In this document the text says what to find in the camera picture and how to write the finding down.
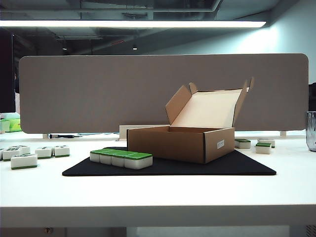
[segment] desk divider panel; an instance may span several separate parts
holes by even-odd
[[[182,86],[256,84],[236,130],[301,130],[308,110],[304,54],[28,56],[20,60],[21,126],[27,133],[114,132],[168,124],[165,105]]]

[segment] box flap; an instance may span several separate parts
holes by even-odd
[[[246,81],[244,87],[240,89],[199,91],[191,83],[192,95],[190,97],[187,94],[189,91],[184,87],[186,89],[186,93],[184,93],[182,86],[180,90],[183,90],[182,93],[184,95],[177,96],[177,104],[179,106],[174,106],[177,108],[176,110],[169,106],[169,112],[167,111],[168,117],[169,114],[172,114],[172,119],[169,118],[169,122],[172,126],[232,127],[247,94],[247,85],[248,82]]]
[[[248,86],[248,81],[245,81],[245,83],[243,85],[242,91],[240,93],[240,96],[239,96],[239,98],[238,98],[238,100],[236,102],[236,106],[235,106],[233,126],[236,123],[236,119],[237,119],[237,117],[238,117],[238,115],[240,113],[240,110],[241,110],[243,101],[246,98],[247,92],[250,91],[253,88],[254,83],[255,83],[255,79],[254,79],[254,77],[252,77],[251,80],[250,80],[250,86],[249,87],[247,87]]]
[[[166,112],[168,116],[169,123],[172,124],[174,120],[177,118],[179,113],[185,107],[187,102],[191,98],[191,93],[189,90],[183,85],[169,100],[166,105]]]
[[[189,87],[190,87],[190,91],[191,91],[191,94],[192,94],[192,95],[195,94],[195,93],[197,93],[198,88],[197,88],[197,86],[196,86],[193,82],[190,82],[190,83],[189,83]]]

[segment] fluorescent light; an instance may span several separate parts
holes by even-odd
[[[259,28],[265,21],[0,21],[0,27]]]

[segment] white label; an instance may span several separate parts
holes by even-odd
[[[223,147],[225,145],[225,140],[219,141],[217,143],[217,149],[220,149],[221,147]]]

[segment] desk mat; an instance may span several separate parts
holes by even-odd
[[[126,147],[108,147],[126,150]],[[140,170],[91,162],[84,159],[65,170],[64,176],[123,176],[123,175],[275,175],[277,172],[234,150],[208,164],[153,158],[153,165]]]

